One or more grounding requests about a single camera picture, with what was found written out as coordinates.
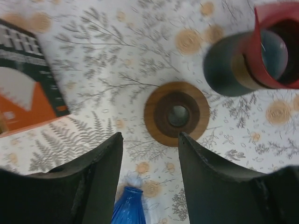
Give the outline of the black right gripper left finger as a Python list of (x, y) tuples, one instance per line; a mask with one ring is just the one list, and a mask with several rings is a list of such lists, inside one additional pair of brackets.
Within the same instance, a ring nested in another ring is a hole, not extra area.
[(0, 171), (3, 224), (108, 224), (123, 155), (115, 133), (86, 154), (46, 173)]

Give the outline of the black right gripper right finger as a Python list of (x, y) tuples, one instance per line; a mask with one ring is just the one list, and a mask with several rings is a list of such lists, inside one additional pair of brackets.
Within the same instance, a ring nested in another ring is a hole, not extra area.
[(190, 223), (298, 223), (298, 166), (260, 173), (213, 153), (186, 133), (178, 136), (178, 152)]

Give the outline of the blue glass dripper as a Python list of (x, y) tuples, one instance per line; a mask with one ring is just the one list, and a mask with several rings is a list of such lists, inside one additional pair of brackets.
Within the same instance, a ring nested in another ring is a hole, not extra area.
[(141, 189), (126, 186), (114, 205), (112, 224), (146, 224)]

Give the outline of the orange coffee filter box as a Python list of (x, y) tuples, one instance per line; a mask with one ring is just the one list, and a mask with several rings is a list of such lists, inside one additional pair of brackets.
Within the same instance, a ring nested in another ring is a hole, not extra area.
[(47, 124), (69, 114), (37, 37), (1, 20), (1, 137)]

